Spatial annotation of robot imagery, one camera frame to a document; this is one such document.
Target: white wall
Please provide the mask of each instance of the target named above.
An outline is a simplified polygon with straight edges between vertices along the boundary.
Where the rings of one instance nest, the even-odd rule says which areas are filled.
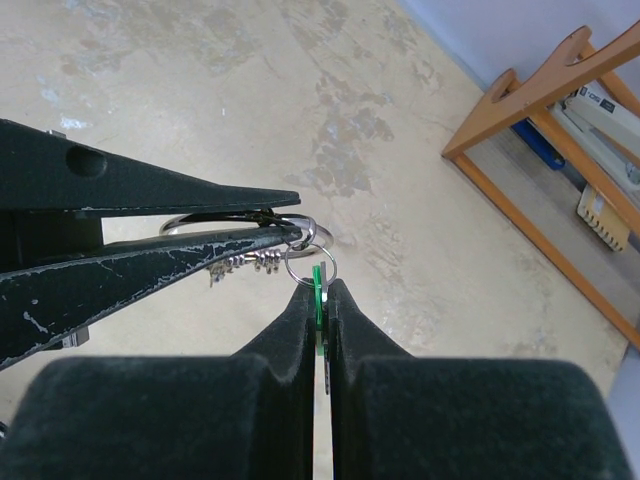
[[[582,25],[602,47],[640,19],[639,0],[398,0],[484,88],[509,67],[525,80]],[[640,60],[619,71],[640,96]]]

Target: green key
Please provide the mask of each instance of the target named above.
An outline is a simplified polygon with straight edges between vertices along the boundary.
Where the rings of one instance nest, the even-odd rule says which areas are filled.
[[[316,353],[324,355],[322,339],[322,273],[320,265],[313,266],[313,292],[316,298]]]

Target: spring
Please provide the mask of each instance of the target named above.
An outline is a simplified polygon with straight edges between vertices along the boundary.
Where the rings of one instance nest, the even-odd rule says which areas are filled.
[[[225,258],[219,262],[215,262],[208,267],[210,275],[210,286],[214,283],[221,282],[225,275],[232,274],[234,270],[253,264],[256,272],[264,268],[267,274],[278,273],[280,260],[282,259],[282,251],[279,248],[267,248],[264,250],[256,250],[242,255],[234,255]]]

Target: concrete floor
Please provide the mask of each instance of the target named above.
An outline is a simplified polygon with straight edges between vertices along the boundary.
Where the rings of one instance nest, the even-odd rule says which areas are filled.
[[[298,190],[362,310],[413,354],[563,358],[608,391],[624,339],[440,158],[480,91],[392,0],[1,2],[0,57],[4,118],[216,183]],[[105,236],[162,221],[110,220]],[[82,348],[3,371],[0,420],[60,355],[231,353],[294,286],[251,269],[211,290],[187,278]],[[317,412],[324,478],[324,394]]]

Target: key ring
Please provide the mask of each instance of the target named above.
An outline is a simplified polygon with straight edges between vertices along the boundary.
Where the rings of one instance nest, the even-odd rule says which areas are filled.
[[[297,213],[287,213],[283,215],[277,215],[274,217],[276,221],[274,223],[282,223],[286,225],[294,225],[301,230],[307,230],[307,236],[304,240],[297,240],[295,242],[288,243],[287,245],[290,248],[287,248],[289,251],[289,260],[294,260],[297,258],[305,258],[310,257],[312,255],[317,255],[320,251],[327,251],[329,248],[333,246],[333,235],[329,230],[324,228],[322,225],[318,225],[316,221],[308,217],[306,215],[299,215]],[[179,217],[175,217],[165,222],[160,227],[160,235],[174,235],[178,233],[178,229],[181,227],[186,227],[187,225],[194,225],[198,223],[209,223],[216,221],[248,221],[251,222],[251,219],[247,218],[246,212],[240,212],[235,214],[190,214],[190,215],[182,215]],[[318,245],[315,242],[317,236],[320,236],[324,239],[324,244]]]
[[[315,285],[313,282],[310,282],[308,280],[305,280],[304,278],[299,277],[296,272],[293,271],[293,269],[291,268],[291,265],[289,265],[289,260],[292,260],[293,258],[300,258],[300,257],[293,257],[292,255],[295,253],[304,253],[308,250],[303,250],[302,252],[293,252],[292,253],[292,249],[297,246],[299,243],[302,243],[304,240],[298,240],[297,242],[293,242],[291,245],[289,245],[287,247],[287,249],[285,250],[283,257],[284,257],[284,266],[287,269],[287,273],[289,273],[289,275],[291,276],[291,278],[293,278],[297,283],[299,283],[300,285],[304,285],[305,287],[309,287],[309,288],[314,288]],[[336,262],[336,259],[333,255],[331,255],[331,252],[329,252],[329,250],[322,245],[318,245],[317,243],[309,243],[309,245],[316,247],[315,251],[319,251],[322,250],[331,260],[331,263],[333,263],[333,275],[331,275],[331,278],[327,281],[327,286],[331,285],[336,277],[338,276],[338,263]]]

